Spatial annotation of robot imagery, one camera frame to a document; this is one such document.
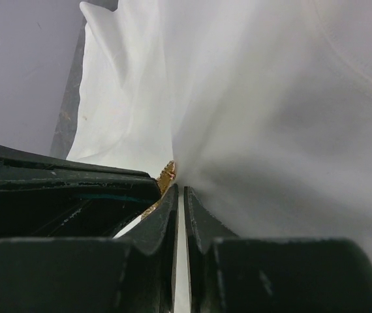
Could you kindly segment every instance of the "white garment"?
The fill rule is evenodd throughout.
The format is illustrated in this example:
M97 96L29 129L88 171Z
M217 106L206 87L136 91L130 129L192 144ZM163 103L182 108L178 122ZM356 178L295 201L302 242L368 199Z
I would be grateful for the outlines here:
M121 0L87 19L69 159L178 183L235 232L372 261L372 1Z

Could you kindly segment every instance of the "brown textured object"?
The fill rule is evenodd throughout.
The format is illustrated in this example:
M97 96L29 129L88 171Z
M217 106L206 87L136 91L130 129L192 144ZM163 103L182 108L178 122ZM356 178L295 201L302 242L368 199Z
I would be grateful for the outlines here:
M160 188L161 197L164 196L168 187L172 184L172 181L176 178L176 167L174 165L174 161L170 161L166 167L161 171L159 178L157 178L157 185ZM161 198L159 201L154 203L151 207L146 209L141 214L141 220L145 219L151 212L153 212L156 207L159 206Z

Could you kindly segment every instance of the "gray surface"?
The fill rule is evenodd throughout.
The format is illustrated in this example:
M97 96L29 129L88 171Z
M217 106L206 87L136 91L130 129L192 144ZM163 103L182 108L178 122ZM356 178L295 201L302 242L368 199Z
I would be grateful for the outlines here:
M118 0L89 0L89 3L100 5L108 10L117 8ZM54 139L51 146L50 156L66 158L74 141L77 130L77 113L80 102L79 87L82 81L82 63L85 44L85 24L83 20L82 29L77 41L76 51L71 66L67 86L64 93L63 103L55 129Z
M112 8L116 0L90 2ZM68 100L62 104L82 36L79 3L0 0L0 145L49 155L61 107L69 114L77 110L74 91L66 92ZM75 127L66 129L70 132Z

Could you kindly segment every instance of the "gray wall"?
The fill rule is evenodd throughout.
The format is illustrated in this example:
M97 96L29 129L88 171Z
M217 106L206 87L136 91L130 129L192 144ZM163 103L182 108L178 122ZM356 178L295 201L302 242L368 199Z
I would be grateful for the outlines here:
M48 155L83 17L80 0L0 0L0 144Z

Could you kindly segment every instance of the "black plastic part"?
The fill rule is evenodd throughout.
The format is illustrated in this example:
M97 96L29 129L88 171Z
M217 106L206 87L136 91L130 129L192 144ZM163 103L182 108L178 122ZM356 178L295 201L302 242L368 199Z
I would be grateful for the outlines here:
M372 312L372 266L353 242L234 238L191 188L185 216L192 312Z
M143 172L0 146L0 238L109 237L160 197Z
M169 312L178 190L118 240L0 240L0 312Z

